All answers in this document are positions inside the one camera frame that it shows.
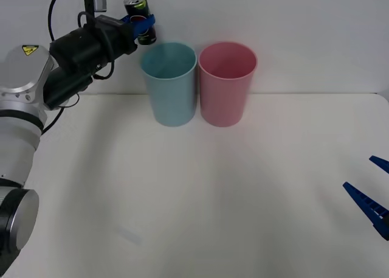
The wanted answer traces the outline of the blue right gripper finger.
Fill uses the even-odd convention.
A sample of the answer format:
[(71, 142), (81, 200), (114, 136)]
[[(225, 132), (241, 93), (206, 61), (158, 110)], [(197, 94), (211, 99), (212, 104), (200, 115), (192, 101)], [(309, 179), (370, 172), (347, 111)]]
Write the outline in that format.
[(377, 156), (371, 156), (369, 160), (380, 167), (383, 171), (389, 173), (389, 161), (379, 158)]
[(343, 184), (343, 188), (372, 222), (373, 227), (381, 237), (388, 240), (388, 209), (366, 196), (348, 182)]

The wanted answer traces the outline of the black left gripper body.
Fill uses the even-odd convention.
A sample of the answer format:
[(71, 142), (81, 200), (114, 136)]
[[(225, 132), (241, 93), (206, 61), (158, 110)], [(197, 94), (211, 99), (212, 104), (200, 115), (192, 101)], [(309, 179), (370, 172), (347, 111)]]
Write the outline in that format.
[(96, 17), (50, 44), (49, 53), (66, 73), (95, 73), (109, 62), (137, 49), (133, 26), (109, 16)]

